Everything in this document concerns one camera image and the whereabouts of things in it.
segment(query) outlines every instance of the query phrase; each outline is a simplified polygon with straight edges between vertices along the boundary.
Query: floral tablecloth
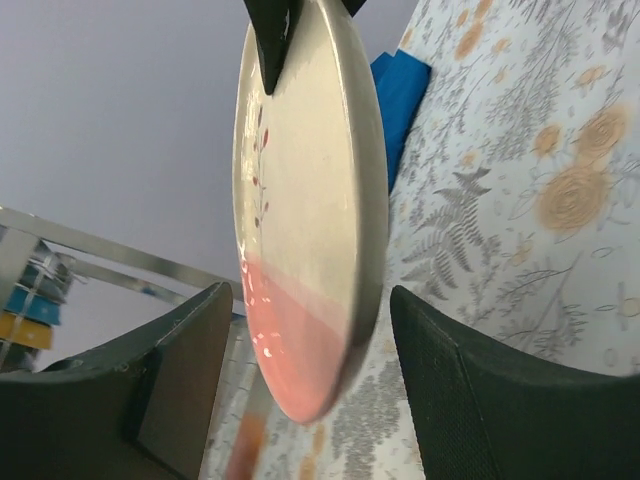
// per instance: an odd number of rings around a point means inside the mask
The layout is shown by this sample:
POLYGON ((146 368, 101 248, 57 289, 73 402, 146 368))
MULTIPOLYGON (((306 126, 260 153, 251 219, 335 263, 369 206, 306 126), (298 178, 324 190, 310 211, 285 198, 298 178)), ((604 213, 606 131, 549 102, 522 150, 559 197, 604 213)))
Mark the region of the floral tablecloth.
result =
POLYGON ((273 409, 255 478, 423 478, 396 284, 532 355, 640 368, 638 13, 640 0, 419 2, 401 48, 433 78, 391 196, 370 351, 317 425, 273 409))

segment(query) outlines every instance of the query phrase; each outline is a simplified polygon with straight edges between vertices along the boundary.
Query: gray wall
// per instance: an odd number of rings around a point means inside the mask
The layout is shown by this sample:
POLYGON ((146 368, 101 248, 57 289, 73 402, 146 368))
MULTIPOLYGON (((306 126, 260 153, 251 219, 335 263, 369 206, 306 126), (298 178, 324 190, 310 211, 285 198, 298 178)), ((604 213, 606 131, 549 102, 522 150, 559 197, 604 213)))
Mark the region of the gray wall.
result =
MULTIPOLYGON (((371 59, 417 0, 358 15, 371 59)), ((2 0, 0 204, 237 278, 231 138, 241 0, 2 0)), ((76 284, 55 349, 82 351, 166 311, 76 284)))

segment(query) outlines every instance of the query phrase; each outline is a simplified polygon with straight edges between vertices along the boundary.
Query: white plate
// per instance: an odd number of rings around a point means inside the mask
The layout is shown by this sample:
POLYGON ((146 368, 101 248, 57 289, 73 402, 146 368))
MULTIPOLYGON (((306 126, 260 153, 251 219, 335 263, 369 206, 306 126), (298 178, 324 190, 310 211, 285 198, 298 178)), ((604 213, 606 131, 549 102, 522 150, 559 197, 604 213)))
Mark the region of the white plate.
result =
POLYGON ((364 48, 339 0, 305 0, 276 91, 249 27, 233 202, 260 369, 294 421, 324 415, 377 317, 388 228, 382 122, 364 48))

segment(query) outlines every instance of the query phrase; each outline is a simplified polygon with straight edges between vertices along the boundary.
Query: blue cloth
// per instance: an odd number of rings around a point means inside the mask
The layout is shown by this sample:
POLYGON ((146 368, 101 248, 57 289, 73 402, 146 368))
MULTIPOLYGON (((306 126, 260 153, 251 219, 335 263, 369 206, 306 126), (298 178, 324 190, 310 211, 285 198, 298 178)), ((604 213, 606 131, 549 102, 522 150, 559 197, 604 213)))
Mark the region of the blue cloth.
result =
POLYGON ((389 193, 398 175, 404 142, 427 90, 431 67, 406 52, 383 53, 371 64, 387 152, 389 193))
MULTIPOLYGON (((28 292, 21 288, 16 288, 11 293, 7 305, 4 307, 5 311, 20 315, 25 306, 28 292)), ((35 295, 31 301, 31 305, 24 317, 29 320, 33 320, 45 325, 58 326, 60 325, 60 305, 53 303, 51 300, 35 295)))

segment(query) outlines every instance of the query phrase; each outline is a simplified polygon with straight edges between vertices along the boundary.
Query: pink glaze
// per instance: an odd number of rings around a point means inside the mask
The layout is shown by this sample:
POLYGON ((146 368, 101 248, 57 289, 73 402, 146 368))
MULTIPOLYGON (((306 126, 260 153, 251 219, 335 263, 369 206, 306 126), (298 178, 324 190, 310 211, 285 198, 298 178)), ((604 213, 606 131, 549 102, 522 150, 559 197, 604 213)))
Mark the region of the pink glaze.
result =
POLYGON ((283 412, 308 423, 326 413, 336 396, 346 341, 327 323, 344 325, 344 311, 284 277, 259 261, 242 262, 247 320, 260 370, 283 412), (325 321, 318 314, 333 318, 325 321))

